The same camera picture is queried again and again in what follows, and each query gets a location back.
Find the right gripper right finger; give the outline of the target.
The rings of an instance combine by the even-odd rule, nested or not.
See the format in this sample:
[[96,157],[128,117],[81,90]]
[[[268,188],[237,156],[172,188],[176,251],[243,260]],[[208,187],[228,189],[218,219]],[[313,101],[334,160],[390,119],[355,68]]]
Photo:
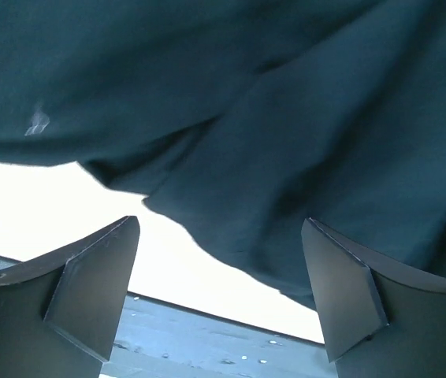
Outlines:
[[446,378],[446,278],[312,219],[303,251],[329,361],[343,378]]

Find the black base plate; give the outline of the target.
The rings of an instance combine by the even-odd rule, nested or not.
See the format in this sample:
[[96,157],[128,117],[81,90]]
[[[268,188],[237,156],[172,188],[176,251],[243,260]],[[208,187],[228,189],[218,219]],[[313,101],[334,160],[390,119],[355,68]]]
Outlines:
[[[0,270],[20,264],[0,256]],[[136,255],[109,377],[334,377],[317,314],[212,258]]]

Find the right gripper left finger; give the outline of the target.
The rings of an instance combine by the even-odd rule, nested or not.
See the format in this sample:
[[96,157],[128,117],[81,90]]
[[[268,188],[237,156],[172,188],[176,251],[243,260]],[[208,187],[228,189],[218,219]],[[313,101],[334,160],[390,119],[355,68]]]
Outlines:
[[108,362],[139,242],[123,217],[0,270],[0,378],[97,377]]

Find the black t shirt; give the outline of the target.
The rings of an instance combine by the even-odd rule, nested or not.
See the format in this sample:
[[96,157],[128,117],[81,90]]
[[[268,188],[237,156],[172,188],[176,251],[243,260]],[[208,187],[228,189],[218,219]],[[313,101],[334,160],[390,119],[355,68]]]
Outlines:
[[307,218],[446,277],[446,1],[0,1],[0,162],[77,162],[308,308]]

